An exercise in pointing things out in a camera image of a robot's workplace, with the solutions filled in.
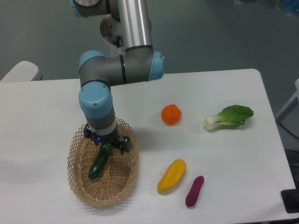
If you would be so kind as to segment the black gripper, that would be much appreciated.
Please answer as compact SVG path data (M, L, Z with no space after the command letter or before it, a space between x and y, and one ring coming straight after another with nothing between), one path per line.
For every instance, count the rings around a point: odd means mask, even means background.
M89 124L86 124L83 129L84 137L90 139L97 146L101 144L114 144L114 147L120 150L120 153L124 155L129 153L132 149L132 141L128 136L119 137L118 128L116 127L111 133L106 135L99 135L96 132L90 130Z

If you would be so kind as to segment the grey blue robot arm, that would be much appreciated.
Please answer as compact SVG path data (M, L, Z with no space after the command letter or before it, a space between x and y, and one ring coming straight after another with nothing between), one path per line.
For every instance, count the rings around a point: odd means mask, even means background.
M78 17L109 15L109 31L116 40L118 56L106 58L96 50L79 59L79 105L87 124L84 136L95 144L109 143L122 153L130 152L129 137L118 133L111 87L148 82L164 75L164 58L153 50L151 22L144 0L72 0Z

